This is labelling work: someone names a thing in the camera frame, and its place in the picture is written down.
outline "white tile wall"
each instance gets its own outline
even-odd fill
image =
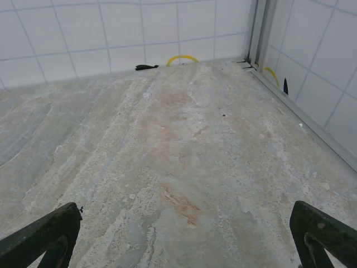
[[[319,125],[324,126],[342,92],[317,75],[309,73],[296,103]]]
[[[256,0],[0,0],[0,85],[241,57]],[[188,63],[176,60],[172,64]]]
[[[0,13],[0,36],[0,59],[33,55],[15,12]]]
[[[294,1],[282,52],[306,67],[310,66],[331,12],[332,8],[310,0]]]
[[[179,4],[180,40],[214,36],[215,2]]]
[[[18,14],[36,54],[66,51],[61,30],[52,8],[23,10]]]
[[[69,50],[105,47],[98,6],[68,6],[56,10]]]
[[[145,43],[175,42],[177,38],[176,4],[143,6]]]
[[[181,54],[192,55],[198,61],[213,59],[214,38],[181,42]],[[182,63],[191,63],[191,60],[181,59]]]
[[[357,156],[356,29],[356,0],[278,0],[263,66],[277,63],[289,97]]]
[[[162,45],[152,45],[146,47],[146,62],[148,65],[166,65],[170,58],[179,54],[178,43],[173,44],[162,44]],[[176,60],[172,65],[178,64],[179,61]]]
[[[244,35],[223,36],[216,38],[216,59],[242,58]]]
[[[71,57],[78,77],[110,73],[107,50],[75,52]]]
[[[0,73],[6,88],[45,82],[35,58],[0,61]]]
[[[217,0],[216,34],[246,32],[251,3],[250,0]]]
[[[38,61],[44,70],[48,82],[76,78],[71,59],[68,54],[40,56]]]
[[[357,157],[357,100],[344,95],[326,128]]]
[[[298,92],[302,86],[302,83],[307,74],[307,70],[289,59],[285,55],[280,55],[279,63],[276,70],[276,75],[280,83],[280,89],[284,89],[284,80],[286,79],[288,84],[289,98],[295,101]]]
[[[356,26],[357,16],[335,11],[311,67],[312,71],[343,89],[356,68]]]

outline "concrete floor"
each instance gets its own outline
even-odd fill
[[[296,200],[357,228],[357,175],[231,61],[0,94],[0,237],[84,206],[70,267],[297,267]]]

